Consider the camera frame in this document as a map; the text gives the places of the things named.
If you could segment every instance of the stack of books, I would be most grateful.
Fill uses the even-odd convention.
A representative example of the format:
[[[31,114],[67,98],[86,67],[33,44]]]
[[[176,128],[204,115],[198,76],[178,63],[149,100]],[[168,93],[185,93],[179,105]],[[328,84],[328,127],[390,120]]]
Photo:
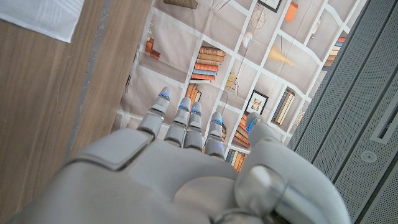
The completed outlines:
[[[226,137],[226,126],[224,125],[224,123],[221,124],[223,126],[223,142],[225,142],[225,137]]]
[[[201,92],[198,91],[198,85],[189,84],[185,97],[189,97],[191,99],[191,108],[194,102],[199,102],[201,97]]]
[[[340,50],[341,46],[343,45],[344,41],[346,40],[345,37],[339,37],[337,39],[337,42],[335,43],[335,46],[333,46],[330,55],[328,56],[328,59],[325,62],[325,65],[323,66],[322,70],[323,71],[329,71],[331,64],[335,60],[338,51]]]
[[[225,52],[211,47],[200,47],[192,80],[215,80],[218,67],[224,61]]]
[[[247,157],[248,155],[243,152],[230,149],[225,162],[231,164],[237,172],[240,172]]]
[[[242,146],[249,148],[250,143],[249,143],[248,131],[246,130],[245,127],[247,117],[248,116],[246,114],[242,116],[241,122],[239,123],[239,126],[236,129],[234,140],[240,143]]]
[[[276,108],[276,111],[272,116],[273,122],[279,125],[281,125],[284,122],[286,114],[290,106],[292,106],[294,97],[295,95],[293,91],[285,90],[284,95],[282,96],[282,99],[280,99],[278,107]]]

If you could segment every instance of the brown book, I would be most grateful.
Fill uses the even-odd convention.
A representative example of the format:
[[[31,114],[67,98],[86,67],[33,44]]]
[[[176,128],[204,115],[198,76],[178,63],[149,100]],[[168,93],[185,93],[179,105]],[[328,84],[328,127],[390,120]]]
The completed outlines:
[[[188,85],[187,92],[185,93],[185,97],[190,97],[191,96],[191,93],[192,93],[192,90],[193,90],[194,86],[195,86],[195,84],[192,84],[192,83]]]
[[[203,60],[203,59],[197,59],[197,63],[204,65],[215,65],[215,66],[221,65],[221,62],[216,62],[212,60]]]
[[[243,159],[244,159],[244,154],[242,154],[241,159],[239,160],[238,167],[236,168],[236,171],[238,171],[238,172],[241,171]]]
[[[152,48],[154,47],[154,42],[155,40],[150,38],[149,40],[147,40],[147,45],[145,46],[145,51],[148,53],[152,52]]]
[[[327,60],[331,60],[331,61],[334,61],[334,60],[335,60],[335,58],[336,58],[336,56],[333,56],[333,55],[329,55],[329,57],[328,57],[328,59],[327,59]]]
[[[333,63],[333,61],[327,60],[327,61],[325,62],[325,65],[324,65],[324,66],[330,67],[332,63]]]
[[[332,56],[336,56],[336,55],[337,55],[337,53],[338,53],[338,50],[332,50],[332,51],[330,52],[330,55],[332,55]]]
[[[216,62],[223,62],[224,61],[224,57],[223,56],[208,55],[208,54],[202,54],[202,53],[199,53],[198,58],[199,59],[204,59],[204,60],[212,60],[212,61],[216,61]]]
[[[245,129],[241,128],[240,126],[238,126],[237,131],[238,131],[241,135],[243,135],[245,138],[249,139],[248,131],[245,131]]]
[[[207,70],[207,71],[214,71],[217,72],[218,71],[218,66],[216,65],[204,65],[204,64],[195,64],[195,69],[201,69],[201,70]]]
[[[249,147],[250,147],[250,145],[248,145],[248,144],[246,144],[244,141],[238,139],[236,136],[234,136],[234,140],[237,141],[237,142],[239,142],[240,144],[242,144],[242,146],[244,146],[244,147],[246,147],[246,148],[249,148]]]
[[[241,127],[242,129],[246,130],[246,127],[242,123],[239,123],[239,127]]]
[[[187,7],[189,9],[196,9],[198,7],[198,3],[195,0],[163,0],[163,2],[175,6]]]
[[[235,160],[235,163],[234,163],[234,168],[235,169],[238,168],[239,161],[241,160],[241,158],[242,158],[242,152],[238,152],[238,156],[236,156],[236,160]]]
[[[240,134],[239,132],[235,132],[235,136],[238,138],[238,139],[240,139],[240,140],[242,140],[242,141],[244,141],[246,144],[249,144],[249,140],[247,139],[247,138],[245,138],[242,134]]]
[[[192,74],[191,78],[199,79],[199,80],[210,80],[210,81],[216,80],[216,77],[213,75],[202,75],[202,74],[195,74],[195,73]]]
[[[150,52],[150,56],[153,57],[153,58],[156,59],[156,60],[159,60],[159,58],[160,58],[160,53],[157,52],[156,50],[152,50],[152,51]]]
[[[214,49],[212,47],[200,47],[199,53],[202,54],[210,54],[210,55],[218,55],[218,56],[225,56],[225,52],[222,50]]]

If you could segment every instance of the book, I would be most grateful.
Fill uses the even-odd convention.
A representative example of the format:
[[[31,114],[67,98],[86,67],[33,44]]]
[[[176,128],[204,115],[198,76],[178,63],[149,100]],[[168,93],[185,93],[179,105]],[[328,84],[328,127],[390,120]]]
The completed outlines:
[[[339,38],[337,38],[337,42],[339,42],[339,43],[344,43],[344,41],[346,41],[346,38],[345,38],[345,37],[339,37]]]
[[[231,161],[231,165],[232,165],[232,166],[235,164],[235,160],[236,160],[236,157],[237,157],[237,156],[238,156],[238,152],[235,151],[234,157],[232,158],[232,161]]]
[[[243,135],[245,138],[249,139],[248,131],[245,131],[245,129],[241,128],[240,126],[238,126],[237,131],[241,133],[241,135]]]
[[[217,73],[214,71],[195,69],[195,68],[193,69],[192,73],[199,74],[199,75],[213,75],[213,76],[217,75]]]
[[[204,65],[204,64],[198,64],[195,63],[194,69],[201,69],[201,70],[208,70],[208,71],[218,71],[218,66],[216,65]]]
[[[148,53],[152,52],[152,49],[154,48],[154,42],[155,40],[150,38],[149,40],[147,40],[147,45],[145,46],[145,51]]]
[[[195,97],[195,102],[199,102],[200,97],[201,97],[201,92],[198,91],[197,97]]]
[[[235,156],[235,151],[234,150],[230,150],[230,151],[231,151],[231,156],[229,157],[229,161],[228,161],[229,164],[232,163],[232,160],[234,159],[234,156]]]
[[[286,105],[283,108],[283,115],[277,120],[277,122],[279,124],[282,124],[284,122],[287,112],[288,112],[290,106],[292,106],[293,100],[294,100],[294,93],[290,92],[289,99],[287,100]]]
[[[246,144],[249,144],[249,140],[247,139],[247,138],[245,138],[242,134],[240,134],[239,132],[235,132],[235,136],[238,138],[238,139],[240,139],[240,140],[242,140],[242,141],[244,141]]]
[[[216,62],[213,60],[203,60],[203,59],[197,59],[197,63],[204,65],[215,65],[215,66],[221,65],[221,62]]]
[[[215,49],[213,47],[200,47],[199,53],[202,54],[210,54],[210,55],[218,55],[218,56],[225,56],[225,52],[219,49]]]
[[[235,163],[234,163],[234,169],[238,168],[239,161],[241,160],[241,158],[242,158],[242,152],[238,152],[238,155],[236,156],[236,160],[235,160]]]
[[[224,61],[224,57],[223,56],[208,55],[208,54],[202,54],[202,53],[199,53],[198,58],[199,59],[204,59],[204,60],[212,60],[212,61],[216,61],[216,62],[223,62]]]
[[[240,160],[239,160],[238,167],[236,168],[236,171],[238,171],[238,172],[241,170],[241,166],[242,166],[242,163],[243,163],[243,159],[244,159],[244,154],[242,153],[242,156],[241,156],[241,158],[240,158]]]
[[[190,97],[191,96],[191,92],[193,90],[193,86],[195,86],[195,84],[189,84],[188,88],[187,88],[187,92],[185,94],[185,97]]]
[[[239,127],[246,130],[246,127],[242,123],[239,123]]]
[[[337,53],[338,53],[338,51],[337,51],[337,50],[332,50],[332,51],[330,52],[330,55],[331,55],[331,56],[336,56],[336,55],[337,55]]]
[[[286,98],[287,94],[288,94],[288,91],[285,90],[285,92],[284,92],[284,94],[282,95],[282,98],[280,99],[279,104],[278,104],[278,106],[277,106],[277,108],[276,108],[276,110],[275,110],[275,113],[274,113],[274,115],[272,116],[273,119],[276,119],[276,117],[278,116],[279,111],[280,111],[280,108],[282,107],[282,105],[283,105],[283,103],[284,103],[284,101],[285,101],[285,98]]]
[[[330,67],[332,63],[333,63],[333,61],[327,60],[327,61],[325,62],[325,66],[326,66],[326,67]]]
[[[236,136],[234,136],[234,140],[237,141],[237,142],[239,142],[242,146],[244,146],[244,147],[246,147],[246,148],[249,148],[249,147],[250,147],[250,145],[248,145],[248,144],[246,144],[244,141],[238,139]]]
[[[276,118],[275,118],[275,121],[276,121],[276,122],[277,122],[277,120],[278,120],[281,116],[283,116],[283,114],[284,114],[284,108],[285,108],[286,103],[287,103],[288,100],[289,100],[290,95],[291,95],[291,94],[290,94],[290,91],[287,91],[287,96],[286,96],[285,100],[283,101],[282,106],[280,107],[280,110],[279,110],[278,115],[277,115]]]
[[[231,151],[228,151],[228,154],[226,155],[225,161],[227,162],[229,158],[231,157]]]
[[[158,60],[160,58],[160,53],[157,52],[156,50],[152,50],[150,52],[150,56],[153,57],[154,59]]]
[[[328,59],[327,59],[327,60],[334,61],[334,60],[335,60],[335,58],[336,58],[336,56],[335,56],[335,55],[329,55],[329,57],[328,57]]]
[[[195,73],[192,74],[191,78],[198,80],[210,80],[210,81],[216,80],[216,77],[213,75],[201,75]]]
[[[163,0],[163,2],[175,6],[187,7],[189,9],[196,9],[198,7],[198,3],[195,0]]]

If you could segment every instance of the red book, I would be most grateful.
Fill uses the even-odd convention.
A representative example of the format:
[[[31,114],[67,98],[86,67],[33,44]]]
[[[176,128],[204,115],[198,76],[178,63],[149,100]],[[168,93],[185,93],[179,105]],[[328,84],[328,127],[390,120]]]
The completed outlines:
[[[201,80],[210,80],[210,81],[216,80],[216,77],[213,75],[200,75],[200,74],[195,74],[195,73],[192,74],[191,78],[201,79]]]
[[[339,37],[339,38],[337,39],[337,42],[344,43],[345,40],[346,40],[345,37]]]
[[[218,66],[216,65],[202,65],[202,64],[195,64],[195,69],[207,70],[207,71],[218,71]]]

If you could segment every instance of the orange book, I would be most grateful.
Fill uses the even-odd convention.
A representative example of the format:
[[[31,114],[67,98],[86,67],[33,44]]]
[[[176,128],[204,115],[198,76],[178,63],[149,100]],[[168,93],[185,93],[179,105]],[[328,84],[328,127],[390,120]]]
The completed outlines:
[[[298,7],[299,6],[296,3],[294,3],[294,2],[290,3],[289,8],[287,9],[287,12],[286,12],[286,15],[285,15],[285,19],[287,21],[293,22],[294,15],[296,15]]]
[[[239,123],[239,127],[241,127],[242,129],[246,130],[246,127],[242,123]]]
[[[204,65],[204,64],[195,64],[195,69],[202,69],[202,70],[208,70],[208,71],[218,71],[218,66],[216,65]]]
[[[241,143],[244,147],[249,148],[250,145],[246,144],[244,141],[240,140],[239,138],[237,138],[236,136],[234,136],[234,140]]]
[[[222,50],[218,50],[213,47],[200,47],[199,53],[218,55],[223,57],[226,55],[225,52],[223,52]]]
[[[198,58],[199,59],[204,59],[204,60],[212,60],[212,61],[216,61],[216,62],[223,62],[224,61],[224,57],[223,56],[208,55],[208,54],[202,54],[202,53],[199,53]]]
[[[249,140],[248,140],[247,138],[245,138],[241,133],[239,133],[239,132],[236,131],[236,132],[235,132],[235,136],[236,136],[238,139],[244,141],[246,144],[249,144]]]
[[[191,78],[201,79],[201,80],[210,80],[210,81],[216,80],[216,77],[213,75],[201,75],[201,74],[195,74],[195,73],[192,74]]]
[[[192,93],[192,90],[193,90],[193,87],[195,86],[195,84],[189,84],[188,85],[188,88],[187,88],[187,92],[186,92],[186,94],[185,94],[185,97],[190,97],[191,96],[191,93]]]
[[[236,156],[236,160],[235,160],[235,164],[234,164],[234,168],[237,169],[238,165],[239,165],[239,161],[242,158],[242,152],[238,152],[238,156]]]

